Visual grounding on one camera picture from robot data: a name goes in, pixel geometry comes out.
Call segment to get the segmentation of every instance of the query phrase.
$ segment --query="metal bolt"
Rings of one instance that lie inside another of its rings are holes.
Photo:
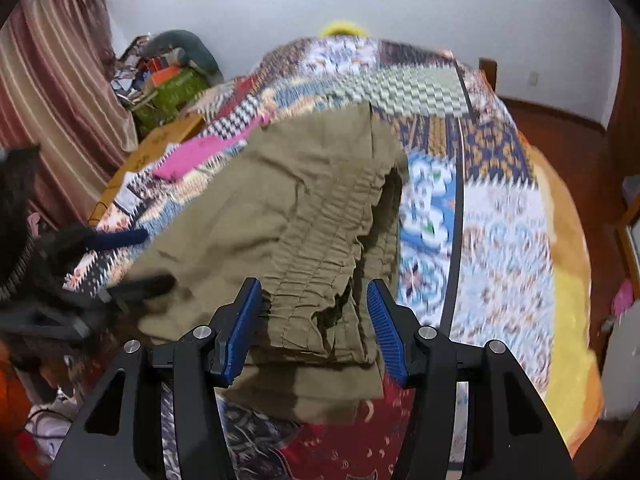
[[[211,335],[211,328],[207,325],[200,325],[193,329],[193,336],[197,339],[204,339]]]
[[[418,335],[423,339],[434,339],[438,332],[433,326],[421,326],[418,329]]]
[[[127,354],[133,354],[140,350],[140,341],[138,341],[137,339],[127,341],[126,343],[124,343],[123,348]]]
[[[507,347],[504,345],[504,343],[502,341],[498,341],[498,340],[494,339],[493,341],[491,341],[489,343],[489,350],[491,350],[495,354],[504,354],[504,351],[506,349],[507,349]]]

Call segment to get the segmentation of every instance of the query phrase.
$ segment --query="curtain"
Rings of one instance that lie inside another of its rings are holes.
[[[127,152],[104,0],[20,0],[0,29],[0,145],[39,143],[31,208],[53,227],[86,221]]]

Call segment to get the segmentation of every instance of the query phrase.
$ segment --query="wooden floor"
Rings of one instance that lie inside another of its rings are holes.
[[[600,325],[625,278],[614,228],[625,206],[607,139],[596,130],[536,110],[512,105],[510,111],[520,131],[546,156],[574,197],[591,259],[591,348],[602,366],[606,338]],[[598,423],[575,457],[581,479],[602,463],[621,430],[619,424]]]

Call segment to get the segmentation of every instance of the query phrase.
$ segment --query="checkered fabric patch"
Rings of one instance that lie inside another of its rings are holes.
[[[199,136],[215,135],[225,140],[235,137],[255,117],[258,102],[258,98],[255,95],[248,94],[228,116],[213,121]]]
[[[453,116],[469,113],[453,67],[393,66],[341,76],[331,92],[356,102],[370,101],[390,114]]]

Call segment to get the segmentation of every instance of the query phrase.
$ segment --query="patterned quilt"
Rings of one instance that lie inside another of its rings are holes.
[[[398,303],[454,341],[503,340],[544,396],[555,296],[543,199],[516,126],[481,72],[450,53],[390,41],[297,40],[267,54],[201,135],[233,137],[256,114],[279,121],[361,101],[371,102],[408,153]],[[116,199],[98,228],[144,227],[153,239],[242,146],[174,184],[141,172],[127,186],[127,204]],[[65,286],[95,293],[117,282],[143,249],[86,254]],[[389,378],[384,391],[362,402],[346,427],[275,420],[218,398],[238,478],[388,479],[413,395]],[[466,404],[460,384],[452,463],[463,460]],[[178,479],[172,410],[166,388],[165,463],[167,478]]]

